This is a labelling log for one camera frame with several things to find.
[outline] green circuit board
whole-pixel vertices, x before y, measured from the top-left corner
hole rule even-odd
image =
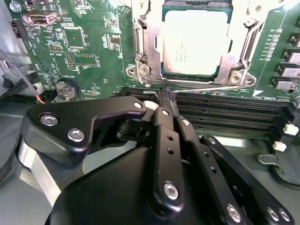
[[[10,10],[15,21],[22,22],[23,42],[32,63],[46,90],[54,89],[62,77],[74,80],[80,87],[79,100],[107,98],[122,87],[144,88],[130,79],[125,69],[135,62],[131,8],[115,0],[48,0],[39,4],[22,6],[20,13]],[[8,8],[10,0],[5,0]],[[24,22],[22,15],[30,10],[55,11],[59,20],[49,26],[33,26]],[[170,10],[186,10],[183,7],[165,7]],[[204,8],[223,10],[230,8]],[[291,35],[300,32],[300,3],[291,8],[279,8],[269,12],[256,48],[250,74],[257,78],[255,86],[230,91],[207,91],[203,94],[292,101],[300,95],[300,84],[292,90],[277,90],[272,80],[278,76],[277,68],[290,44]]]

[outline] screw hole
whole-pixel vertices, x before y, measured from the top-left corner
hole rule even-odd
[[[257,7],[255,8],[255,11],[258,12],[258,11],[260,11],[261,9],[262,9],[261,6],[257,6]]]
[[[216,170],[214,167],[212,167],[212,168],[210,168],[210,169],[211,169],[211,171],[212,171],[214,174],[217,173],[217,170]]]
[[[150,131],[148,131],[148,130],[142,130],[142,128],[140,128],[140,129],[141,129],[140,136],[142,136],[142,137],[149,136]]]
[[[254,80],[252,78],[249,78],[246,80],[246,85],[254,84]]]
[[[169,153],[170,155],[173,155],[173,154],[174,154],[174,151],[173,151],[172,149],[168,149],[168,153]]]
[[[129,73],[130,75],[134,75],[134,74],[135,74],[135,71],[134,71],[133,69],[130,69],[130,70],[128,70],[128,73]]]

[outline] connector port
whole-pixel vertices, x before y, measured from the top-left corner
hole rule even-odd
[[[58,21],[57,12],[37,12],[29,15],[29,22],[34,26],[47,26]]]

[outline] motherboard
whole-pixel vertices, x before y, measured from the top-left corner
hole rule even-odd
[[[5,0],[54,101],[123,87],[300,104],[299,0]]]

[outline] silver bolt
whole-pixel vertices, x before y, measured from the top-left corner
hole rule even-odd
[[[215,143],[216,143],[215,139],[213,139],[212,137],[209,137],[208,140],[209,140],[212,144],[215,144]]]
[[[279,209],[279,213],[287,222],[290,221],[290,217],[283,211],[283,209]]]
[[[270,207],[267,208],[269,215],[275,220],[275,221],[279,221],[279,217],[276,214],[276,212],[271,209]]]
[[[229,81],[231,83],[240,83],[241,79],[242,79],[242,74],[240,74],[239,72],[233,72],[230,75]]]
[[[67,137],[73,142],[82,142],[84,140],[84,133],[77,128],[73,128],[67,132]]]
[[[9,4],[9,8],[14,13],[20,13],[21,10],[22,10],[21,5],[16,1],[11,1],[10,4]]]
[[[168,198],[176,200],[179,196],[177,188],[171,183],[164,184],[164,191]]]
[[[169,115],[169,113],[168,113],[166,110],[163,110],[162,112],[163,112],[163,114],[166,115],[166,116]]]
[[[141,109],[142,108],[142,105],[138,102],[135,102],[134,103],[135,107],[138,108],[138,109]]]
[[[182,122],[183,122],[186,126],[189,125],[189,122],[188,122],[187,120],[183,120]]]
[[[227,212],[235,222],[239,223],[241,221],[240,214],[233,205],[227,205]]]
[[[52,127],[52,126],[58,124],[58,119],[55,116],[50,115],[50,114],[43,115],[40,120],[41,120],[42,124],[49,126],[49,127]]]

